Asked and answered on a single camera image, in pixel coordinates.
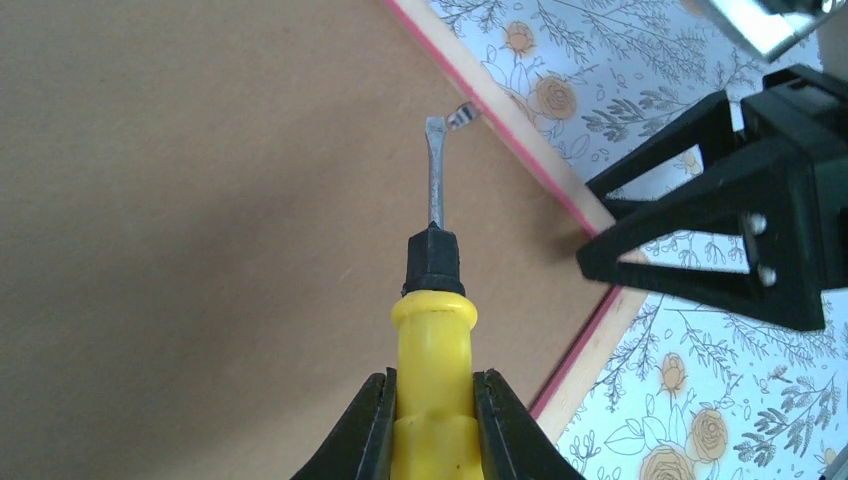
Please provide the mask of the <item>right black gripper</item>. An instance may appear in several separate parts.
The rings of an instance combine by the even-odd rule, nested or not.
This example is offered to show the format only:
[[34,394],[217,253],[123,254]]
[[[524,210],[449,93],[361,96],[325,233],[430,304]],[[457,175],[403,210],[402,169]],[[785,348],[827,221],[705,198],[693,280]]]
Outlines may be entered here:
[[730,154],[583,246],[586,278],[825,329],[823,291],[847,286],[847,82],[796,64],[762,85],[741,101],[745,135],[761,141],[730,154],[717,91],[587,182],[603,198],[693,146],[708,165]]

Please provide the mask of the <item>pink picture frame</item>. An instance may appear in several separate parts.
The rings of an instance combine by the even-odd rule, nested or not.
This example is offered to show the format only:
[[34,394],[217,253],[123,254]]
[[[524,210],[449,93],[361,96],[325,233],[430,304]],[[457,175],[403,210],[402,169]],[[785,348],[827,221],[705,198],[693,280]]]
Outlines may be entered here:
[[368,377],[427,225],[551,443],[642,297],[612,219],[426,1],[1,5],[1,475],[292,479]]

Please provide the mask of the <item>yellow handled screwdriver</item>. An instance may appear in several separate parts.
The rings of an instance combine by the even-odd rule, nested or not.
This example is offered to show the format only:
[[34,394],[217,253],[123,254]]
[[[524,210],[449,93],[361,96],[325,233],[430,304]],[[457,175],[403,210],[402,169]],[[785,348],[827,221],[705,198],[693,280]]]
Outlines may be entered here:
[[398,331],[393,479],[483,476],[473,395],[471,331],[478,313],[460,280],[459,246],[445,229],[442,117],[425,122],[428,222],[408,240]]

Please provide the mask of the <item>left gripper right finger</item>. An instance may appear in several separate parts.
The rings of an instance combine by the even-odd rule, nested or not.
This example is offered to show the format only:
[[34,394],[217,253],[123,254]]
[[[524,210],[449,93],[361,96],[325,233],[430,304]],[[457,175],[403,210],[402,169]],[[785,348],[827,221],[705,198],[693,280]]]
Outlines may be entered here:
[[474,373],[473,392],[485,480],[583,480],[500,372]]

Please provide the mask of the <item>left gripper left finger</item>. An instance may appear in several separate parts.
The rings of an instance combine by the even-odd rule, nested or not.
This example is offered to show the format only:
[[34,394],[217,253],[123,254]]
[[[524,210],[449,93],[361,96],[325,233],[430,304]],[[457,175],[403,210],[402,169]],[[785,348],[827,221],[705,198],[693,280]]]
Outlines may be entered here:
[[312,457],[292,480],[382,480],[390,477],[397,371],[364,382]]

